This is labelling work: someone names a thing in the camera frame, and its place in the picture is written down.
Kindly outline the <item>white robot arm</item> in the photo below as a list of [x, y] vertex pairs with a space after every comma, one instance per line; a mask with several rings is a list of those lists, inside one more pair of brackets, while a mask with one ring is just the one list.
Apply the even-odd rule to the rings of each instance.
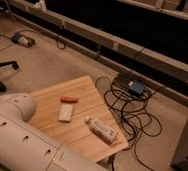
[[0, 163], [11, 171], [107, 171], [28, 124], [36, 111], [27, 93], [0, 96]]

